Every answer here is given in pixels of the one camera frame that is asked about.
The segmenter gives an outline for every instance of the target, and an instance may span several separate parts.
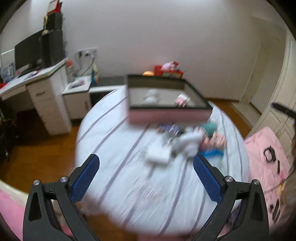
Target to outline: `blue gripper pad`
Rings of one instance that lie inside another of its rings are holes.
[[[79,202],[82,200],[99,167],[100,160],[98,156],[91,154],[81,167],[77,167],[72,172],[68,184],[72,202]]]
[[[201,159],[199,155],[196,155],[193,159],[193,168],[199,179],[201,180],[208,195],[210,196],[210,199],[219,204],[222,200],[221,185],[209,169],[209,167],[213,167],[208,163],[207,160],[206,162],[209,166],[205,164],[205,162]]]

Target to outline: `striped tablecloth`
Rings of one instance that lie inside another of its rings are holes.
[[[145,163],[143,150],[162,135],[154,125],[129,125],[126,110],[122,88],[99,101],[80,125],[75,165],[80,166],[91,153],[100,158],[100,169],[82,201],[83,212],[108,214],[117,225],[142,234],[198,231],[216,203],[207,195],[192,161],[180,154],[167,167]],[[239,131],[216,106],[210,120],[226,136],[227,149],[223,158],[209,162],[224,175],[247,182],[249,161]]]

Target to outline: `open box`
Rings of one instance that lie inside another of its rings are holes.
[[[212,107],[186,79],[159,76],[127,75],[128,118],[130,123],[202,123],[207,122]],[[143,106],[144,96],[151,89],[159,93],[159,102]],[[176,98],[190,98],[186,107],[177,107]]]

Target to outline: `computer monitor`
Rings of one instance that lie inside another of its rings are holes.
[[[41,59],[41,43],[39,38],[43,30],[29,36],[15,46],[15,68],[19,69],[30,64],[32,71],[37,69],[38,61]]]

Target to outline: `metal bolt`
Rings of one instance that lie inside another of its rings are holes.
[[[225,180],[230,183],[233,181],[233,178],[231,176],[226,176]]]
[[[254,182],[255,185],[259,185],[260,184],[260,181],[257,180],[257,179],[254,179],[253,182]]]
[[[66,181],[68,181],[68,177],[61,177],[60,179],[61,183],[65,183]]]
[[[39,183],[40,183],[39,180],[35,180],[35,181],[33,182],[33,185],[34,185],[34,186],[37,186],[37,185],[39,185]]]

